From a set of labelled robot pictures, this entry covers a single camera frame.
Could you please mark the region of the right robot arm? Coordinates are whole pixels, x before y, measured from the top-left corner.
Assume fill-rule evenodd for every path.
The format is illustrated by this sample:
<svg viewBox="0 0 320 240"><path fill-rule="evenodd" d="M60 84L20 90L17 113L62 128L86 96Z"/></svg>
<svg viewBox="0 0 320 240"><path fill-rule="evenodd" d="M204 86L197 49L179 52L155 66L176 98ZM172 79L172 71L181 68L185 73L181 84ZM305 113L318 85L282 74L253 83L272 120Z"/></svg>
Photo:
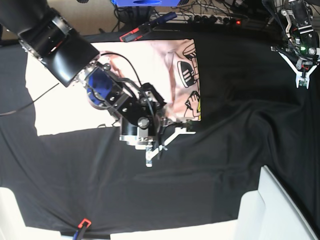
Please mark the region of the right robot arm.
<svg viewBox="0 0 320 240"><path fill-rule="evenodd" d="M90 105L119 123L119 139L145 150L147 167L177 136L191 134L189 119L165 115L165 100L153 85L113 73L110 63L99 61L103 54L47 1L3 0L0 23L63 86L81 83Z"/></svg>

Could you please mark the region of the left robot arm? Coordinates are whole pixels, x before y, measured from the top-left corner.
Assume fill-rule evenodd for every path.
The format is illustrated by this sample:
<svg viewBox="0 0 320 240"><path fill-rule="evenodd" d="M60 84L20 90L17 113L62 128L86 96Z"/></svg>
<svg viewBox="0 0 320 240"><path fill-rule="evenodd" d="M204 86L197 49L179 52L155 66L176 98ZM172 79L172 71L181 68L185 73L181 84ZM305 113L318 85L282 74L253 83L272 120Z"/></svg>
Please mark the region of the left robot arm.
<svg viewBox="0 0 320 240"><path fill-rule="evenodd" d="M320 65L320 34L312 26L313 11L305 0L285 0L279 7L273 0L262 5L283 32L280 46L272 46L295 73L297 88L310 86L311 74Z"/></svg>

